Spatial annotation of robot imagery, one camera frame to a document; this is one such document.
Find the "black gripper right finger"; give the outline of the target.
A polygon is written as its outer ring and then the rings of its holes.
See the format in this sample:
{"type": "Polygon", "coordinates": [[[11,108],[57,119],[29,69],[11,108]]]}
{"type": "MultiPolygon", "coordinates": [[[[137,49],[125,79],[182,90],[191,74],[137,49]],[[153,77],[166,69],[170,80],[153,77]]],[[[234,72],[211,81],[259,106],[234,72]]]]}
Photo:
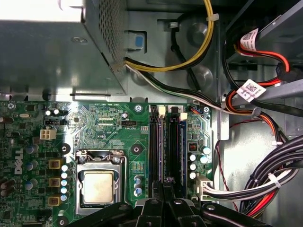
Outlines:
{"type": "Polygon", "coordinates": [[[203,203],[199,208],[190,206],[184,198],[178,198],[174,184],[164,183],[164,199],[168,209],[167,221],[172,227],[268,227],[247,215],[213,202],[203,203]]]}

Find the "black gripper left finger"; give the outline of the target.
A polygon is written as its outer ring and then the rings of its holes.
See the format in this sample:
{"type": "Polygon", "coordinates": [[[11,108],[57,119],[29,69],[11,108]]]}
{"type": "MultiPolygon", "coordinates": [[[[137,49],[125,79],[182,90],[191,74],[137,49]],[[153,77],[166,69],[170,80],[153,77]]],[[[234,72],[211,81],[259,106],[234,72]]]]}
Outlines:
{"type": "Polygon", "coordinates": [[[68,227],[161,227],[163,223],[163,183],[152,183],[152,197],[139,200],[135,207],[118,202],[96,211],[68,227]]]}

